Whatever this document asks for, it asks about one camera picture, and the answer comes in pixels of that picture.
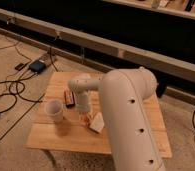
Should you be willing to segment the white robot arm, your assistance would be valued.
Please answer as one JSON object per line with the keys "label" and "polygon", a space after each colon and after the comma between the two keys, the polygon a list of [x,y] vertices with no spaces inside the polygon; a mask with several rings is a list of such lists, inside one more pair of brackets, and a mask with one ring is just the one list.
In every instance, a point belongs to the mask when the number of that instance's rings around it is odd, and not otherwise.
{"label": "white robot arm", "polygon": [[154,74],[143,67],[116,69],[98,78],[82,74],[68,81],[83,115],[91,111],[89,93],[98,93],[116,171],[166,171],[143,105],[156,86]]}

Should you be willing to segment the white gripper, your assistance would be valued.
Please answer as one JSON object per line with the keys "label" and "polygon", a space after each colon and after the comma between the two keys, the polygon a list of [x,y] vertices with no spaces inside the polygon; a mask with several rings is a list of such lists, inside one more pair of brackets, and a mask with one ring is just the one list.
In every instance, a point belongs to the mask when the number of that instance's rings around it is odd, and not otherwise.
{"label": "white gripper", "polygon": [[[79,122],[83,124],[84,115],[81,112],[89,112],[91,110],[90,96],[87,91],[83,91],[77,93],[75,97],[76,97],[76,107],[80,111],[78,112]],[[87,117],[89,119],[89,122],[93,121],[94,115],[92,110],[87,114]]]}

